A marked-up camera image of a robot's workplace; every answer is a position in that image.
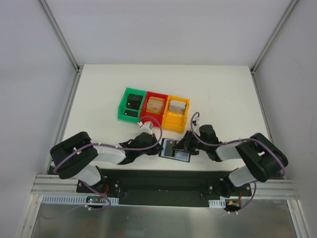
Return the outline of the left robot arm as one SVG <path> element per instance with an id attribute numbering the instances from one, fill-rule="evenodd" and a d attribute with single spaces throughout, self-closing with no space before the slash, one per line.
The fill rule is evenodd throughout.
<path id="1" fill-rule="evenodd" d="M 53 172 L 60 179 L 76 178 L 94 193 L 106 194 L 108 183 L 102 170 L 92 162 L 109 162 L 115 165 L 133 163 L 142 155 L 157 155 L 163 150 L 152 132 L 153 123 L 138 123 L 143 131 L 134 139 L 116 145 L 91 139 L 87 132 L 79 132 L 50 149 L 54 162 Z"/>

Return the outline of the black leather card holder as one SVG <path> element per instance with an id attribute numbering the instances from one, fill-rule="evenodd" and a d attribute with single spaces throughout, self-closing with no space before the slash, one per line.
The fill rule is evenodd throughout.
<path id="1" fill-rule="evenodd" d="M 165 159 L 189 163 L 191 155 L 188 152 L 176 150 L 173 148 L 177 143 L 177 140 L 163 138 L 161 141 L 163 150 L 159 153 L 158 156 Z"/>

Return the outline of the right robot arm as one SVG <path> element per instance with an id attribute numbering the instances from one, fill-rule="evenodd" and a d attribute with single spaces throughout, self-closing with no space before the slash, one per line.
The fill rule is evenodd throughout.
<path id="1" fill-rule="evenodd" d="M 198 155 L 202 150 L 212 161 L 242 159 L 245 164 L 212 185 L 213 192 L 219 196 L 229 198 L 238 193 L 243 185 L 254 181 L 266 182 L 288 166 L 287 157 L 259 132 L 246 140 L 224 143 L 219 141 L 212 125 L 201 125 L 199 134 L 194 132 L 196 125 L 194 121 L 191 130 L 186 131 L 173 150 L 191 155 Z"/>

